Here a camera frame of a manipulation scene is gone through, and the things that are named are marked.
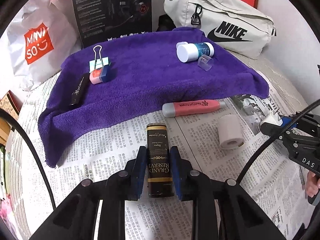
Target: miniso bag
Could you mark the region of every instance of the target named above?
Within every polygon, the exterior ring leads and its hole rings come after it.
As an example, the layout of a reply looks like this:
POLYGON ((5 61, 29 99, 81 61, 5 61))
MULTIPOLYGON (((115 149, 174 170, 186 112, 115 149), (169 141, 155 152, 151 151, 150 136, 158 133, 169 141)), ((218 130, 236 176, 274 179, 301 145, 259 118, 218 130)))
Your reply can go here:
POLYGON ((33 90, 61 70, 77 34, 51 0, 29 0, 7 28, 8 50, 20 87, 33 90))
POLYGON ((276 35, 273 20, 241 0, 164 0, 177 27, 197 27, 218 45, 256 59, 276 35))

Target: black bottle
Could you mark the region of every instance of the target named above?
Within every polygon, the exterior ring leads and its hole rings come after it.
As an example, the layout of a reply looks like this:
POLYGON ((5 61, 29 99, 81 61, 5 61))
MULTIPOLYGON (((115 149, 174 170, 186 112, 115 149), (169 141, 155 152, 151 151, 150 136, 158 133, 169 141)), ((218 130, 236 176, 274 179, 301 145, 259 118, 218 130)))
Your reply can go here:
POLYGON ((147 125, 149 197, 172 197, 167 127, 163 123, 147 125))

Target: human hand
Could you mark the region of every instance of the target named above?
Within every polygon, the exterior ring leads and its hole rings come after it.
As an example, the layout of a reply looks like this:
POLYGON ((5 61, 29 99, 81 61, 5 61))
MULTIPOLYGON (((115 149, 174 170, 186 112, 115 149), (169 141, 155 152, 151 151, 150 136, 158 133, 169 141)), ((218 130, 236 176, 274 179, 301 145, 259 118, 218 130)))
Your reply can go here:
POLYGON ((312 172, 309 171, 307 175, 306 193, 309 197, 316 195, 320 188, 320 179, 312 172))

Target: nike swoosh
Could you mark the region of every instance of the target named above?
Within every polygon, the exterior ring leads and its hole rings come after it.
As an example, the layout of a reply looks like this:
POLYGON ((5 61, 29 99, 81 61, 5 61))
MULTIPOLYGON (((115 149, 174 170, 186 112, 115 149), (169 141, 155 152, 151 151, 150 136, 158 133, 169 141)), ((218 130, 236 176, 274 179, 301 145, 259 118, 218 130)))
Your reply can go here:
POLYGON ((214 31, 216 30, 216 28, 214 28, 212 31, 210 31, 208 33, 207 38, 209 38, 210 40, 214 41, 214 42, 229 42, 229 41, 247 41, 247 40, 241 40, 239 38, 222 38, 222 37, 217 37, 214 34, 214 31))

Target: nike logo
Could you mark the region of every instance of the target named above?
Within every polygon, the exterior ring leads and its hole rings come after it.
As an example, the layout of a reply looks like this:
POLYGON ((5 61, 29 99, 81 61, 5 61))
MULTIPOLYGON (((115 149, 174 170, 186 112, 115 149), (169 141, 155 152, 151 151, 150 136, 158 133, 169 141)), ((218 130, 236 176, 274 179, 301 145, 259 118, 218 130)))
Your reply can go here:
POLYGON ((207 37, 214 42, 248 41, 242 39, 246 32, 247 30, 244 28, 223 21, 219 27, 210 31, 207 37), (218 37, 215 35, 215 32, 221 33, 227 37, 218 37))

